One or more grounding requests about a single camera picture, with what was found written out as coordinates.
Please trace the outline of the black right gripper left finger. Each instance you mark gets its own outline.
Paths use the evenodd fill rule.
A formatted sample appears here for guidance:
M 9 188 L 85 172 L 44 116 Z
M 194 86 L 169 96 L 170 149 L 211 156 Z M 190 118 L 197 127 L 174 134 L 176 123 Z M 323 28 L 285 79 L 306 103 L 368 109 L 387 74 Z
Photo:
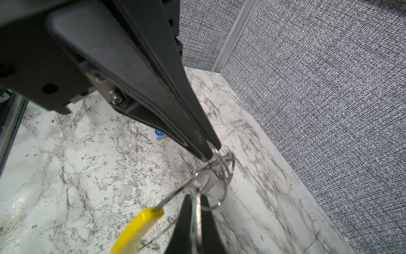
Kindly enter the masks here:
M 165 254 L 191 254 L 191 211 L 190 195 L 186 195 L 182 203 L 172 238 L 165 250 Z

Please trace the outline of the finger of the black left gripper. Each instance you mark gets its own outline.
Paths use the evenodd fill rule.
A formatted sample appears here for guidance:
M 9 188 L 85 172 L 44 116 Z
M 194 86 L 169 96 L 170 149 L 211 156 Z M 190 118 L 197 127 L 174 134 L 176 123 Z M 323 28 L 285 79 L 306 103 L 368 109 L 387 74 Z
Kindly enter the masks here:
M 173 98 L 164 115 L 180 117 L 178 132 L 188 148 L 208 151 L 221 142 L 201 107 L 182 65 L 183 45 L 178 40 L 179 1 L 112 1 L 111 10 L 128 35 L 148 59 Z

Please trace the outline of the yellow capped key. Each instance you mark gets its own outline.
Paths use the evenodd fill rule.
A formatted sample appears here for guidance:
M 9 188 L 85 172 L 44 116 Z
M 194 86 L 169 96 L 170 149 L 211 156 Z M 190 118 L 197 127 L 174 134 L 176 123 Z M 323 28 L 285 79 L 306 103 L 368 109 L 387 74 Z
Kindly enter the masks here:
M 147 208 L 139 213 L 135 219 L 125 228 L 115 241 L 111 254 L 137 254 L 140 243 L 146 233 L 164 215 L 163 207 L 176 197 L 181 191 L 193 183 L 194 177 L 188 179 L 183 185 L 170 193 L 158 205 Z

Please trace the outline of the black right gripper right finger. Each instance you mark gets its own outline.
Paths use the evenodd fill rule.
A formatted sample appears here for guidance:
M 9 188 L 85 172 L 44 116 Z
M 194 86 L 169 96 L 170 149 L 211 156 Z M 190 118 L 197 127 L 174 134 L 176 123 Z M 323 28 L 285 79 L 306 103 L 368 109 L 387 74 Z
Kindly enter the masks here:
M 227 254 L 217 230 L 214 216 L 210 211 L 202 210 L 202 234 L 202 254 Z

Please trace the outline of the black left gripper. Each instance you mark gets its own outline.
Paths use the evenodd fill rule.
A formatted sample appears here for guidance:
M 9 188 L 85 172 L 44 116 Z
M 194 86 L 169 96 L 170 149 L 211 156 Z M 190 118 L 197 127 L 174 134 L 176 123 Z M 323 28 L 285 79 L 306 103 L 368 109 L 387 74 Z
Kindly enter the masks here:
M 149 24 L 168 18 L 174 38 L 179 35 L 180 1 L 1 1 L 1 87 L 69 114 L 66 105 L 91 86 L 84 74 L 91 81 L 101 76 L 124 95 L 117 112 L 162 131 L 201 160 L 212 159 L 197 121 L 153 71 L 152 46 L 136 41 L 135 24 L 118 5 L 124 2 L 151 4 L 139 14 Z M 70 7 L 75 4 L 102 7 Z

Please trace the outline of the blue capped key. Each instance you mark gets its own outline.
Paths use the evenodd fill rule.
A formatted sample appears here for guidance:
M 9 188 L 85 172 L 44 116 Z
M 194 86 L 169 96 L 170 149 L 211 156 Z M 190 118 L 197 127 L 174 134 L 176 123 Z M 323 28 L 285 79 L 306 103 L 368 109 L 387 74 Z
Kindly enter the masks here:
M 160 130 L 155 130 L 154 133 L 158 138 L 165 136 L 165 134 Z

